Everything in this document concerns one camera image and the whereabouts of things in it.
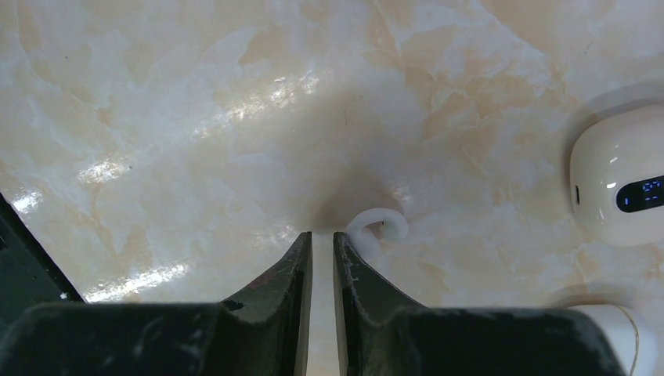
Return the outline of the beige charging case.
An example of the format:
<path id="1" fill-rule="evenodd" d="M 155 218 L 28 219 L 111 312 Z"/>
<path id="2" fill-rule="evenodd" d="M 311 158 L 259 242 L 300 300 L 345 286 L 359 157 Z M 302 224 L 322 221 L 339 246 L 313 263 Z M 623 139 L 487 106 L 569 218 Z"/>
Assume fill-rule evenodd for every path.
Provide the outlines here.
<path id="1" fill-rule="evenodd" d="M 624 112 L 590 126 L 570 157 L 577 223 L 616 247 L 663 239 L 663 107 Z"/>

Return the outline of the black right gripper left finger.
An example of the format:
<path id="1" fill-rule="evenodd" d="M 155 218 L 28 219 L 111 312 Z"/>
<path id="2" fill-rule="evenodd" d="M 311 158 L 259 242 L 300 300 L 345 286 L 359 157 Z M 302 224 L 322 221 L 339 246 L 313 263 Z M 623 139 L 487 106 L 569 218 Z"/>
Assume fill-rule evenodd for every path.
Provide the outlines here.
<path id="1" fill-rule="evenodd" d="M 303 375 L 312 235 L 220 302 L 53 303 L 1 343 L 4 375 Z"/>

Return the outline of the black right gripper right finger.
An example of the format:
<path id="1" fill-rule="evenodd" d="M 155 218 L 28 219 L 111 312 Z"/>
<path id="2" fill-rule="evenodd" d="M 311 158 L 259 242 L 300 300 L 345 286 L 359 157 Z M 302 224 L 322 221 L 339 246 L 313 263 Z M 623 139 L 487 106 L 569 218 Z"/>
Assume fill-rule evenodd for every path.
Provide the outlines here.
<path id="1" fill-rule="evenodd" d="M 343 375 L 621 375 L 601 329 L 570 309 L 428 308 L 333 237 Z"/>

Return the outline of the white clip earbud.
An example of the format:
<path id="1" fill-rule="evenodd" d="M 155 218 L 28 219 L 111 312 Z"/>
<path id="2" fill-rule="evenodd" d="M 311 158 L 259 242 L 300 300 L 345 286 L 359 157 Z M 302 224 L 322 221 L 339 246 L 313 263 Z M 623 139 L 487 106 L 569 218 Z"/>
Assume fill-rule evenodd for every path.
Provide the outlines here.
<path id="1" fill-rule="evenodd" d="M 409 224 L 399 211 L 390 208 L 371 208 L 360 212 L 345 228 L 346 235 L 365 260 L 375 259 L 381 242 L 398 243 L 406 239 Z"/>

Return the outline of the white charging case gold trim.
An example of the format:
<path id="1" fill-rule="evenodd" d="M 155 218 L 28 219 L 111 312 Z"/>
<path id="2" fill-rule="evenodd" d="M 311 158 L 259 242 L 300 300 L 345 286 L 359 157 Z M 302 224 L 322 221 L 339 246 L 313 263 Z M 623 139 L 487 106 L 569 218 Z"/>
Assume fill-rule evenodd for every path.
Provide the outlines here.
<path id="1" fill-rule="evenodd" d="M 620 305 L 574 305 L 603 332 L 626 375 L 654 375 L 659 337 L 636 311 Z"/>

